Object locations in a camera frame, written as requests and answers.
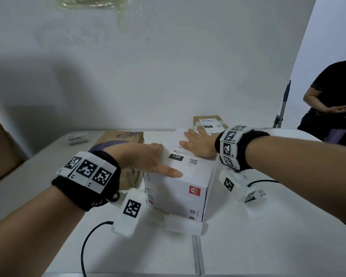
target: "black cable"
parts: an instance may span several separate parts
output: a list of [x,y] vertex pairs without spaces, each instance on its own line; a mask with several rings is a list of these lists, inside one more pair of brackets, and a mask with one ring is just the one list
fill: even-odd
[[87,235],[86,239],[84,240],[83,245],[82,245],[82,251],[81,251],[81,267],[82,267],[83,277],[87,277],[86,271],[85,271],[85,269],[84,269],[84,264],[83,264],[83,252],[84,252],[84,247],[86,246],[86,242],[87,242],[88,238],[91,236],[91,234],[92,234],[98,227],[101,227],[101,226],[104,225],[104,224],[113,224],[113,223],[114,223],[114,222],[111,222],[111,221],[107,221],[107,222],[100,223],[100,224],[97,225],[93,230],[91,230],[91,232]]
[[249,183],[249,184],[247,185],[247,187],[249,188],[250,186],[252,186],[252,184],[254,184],[254,183],[259,183],[259,182],[279,183],[279,182],[277,182],[277,181],[275,181],[275,180],[257,180],[257,181],[253,181],[253,182]]

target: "shirt sleeve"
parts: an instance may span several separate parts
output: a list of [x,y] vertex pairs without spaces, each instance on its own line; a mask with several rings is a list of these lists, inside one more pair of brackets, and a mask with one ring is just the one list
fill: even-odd
[[331,85],[335,75],[334,69],[334,64],[329,65],[318,75],[310,87],[315,88],[318,91],[323,91],[328,88],[328,86]]

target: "person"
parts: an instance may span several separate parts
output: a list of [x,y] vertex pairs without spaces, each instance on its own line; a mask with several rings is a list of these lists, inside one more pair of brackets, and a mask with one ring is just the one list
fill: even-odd
[[346,145],[346,61],[321,72],[304,101],[311,108],[297,129],[328,143]]
[[[189,142],[181,141],[183,148],[200,157],[217,154],[218,134],[188,130],[185,135]],[[181,177],[179,171],[159,163],[162,148],[161,144],[126,143],[108,147],[104,153],[120,168],[133,166]],[[249,167],[346,223],[346,147],[262,136],[247,144],[243,159]],[[40,277],[45,272],[85,214],[74,203],[77,199],[70,198],[51,186],[0,221],[0,276]]]

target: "forearm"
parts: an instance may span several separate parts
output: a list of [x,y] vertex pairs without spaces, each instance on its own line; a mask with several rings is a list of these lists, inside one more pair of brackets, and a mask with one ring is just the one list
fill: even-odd
[[314,97],[314,96],[305,96],[304,97],[304,101],[312,108],[321,111],[321,112],[326,112],[328,110],[328,107],[326,105],[324,105],[322,102],[320,102],[320,100],[318,99],[318,97]]
[[84,214],[52,186],[0,221],[0,276],[41,276]]
[[346,223],[346,147],[266,136],[248,145],[254,169]]

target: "red logo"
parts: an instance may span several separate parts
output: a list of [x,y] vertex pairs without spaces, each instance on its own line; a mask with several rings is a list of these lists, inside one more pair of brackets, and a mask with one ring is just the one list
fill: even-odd
[[201,189],[194,186],[190,186],[190,193],[193,195],[200,196]]

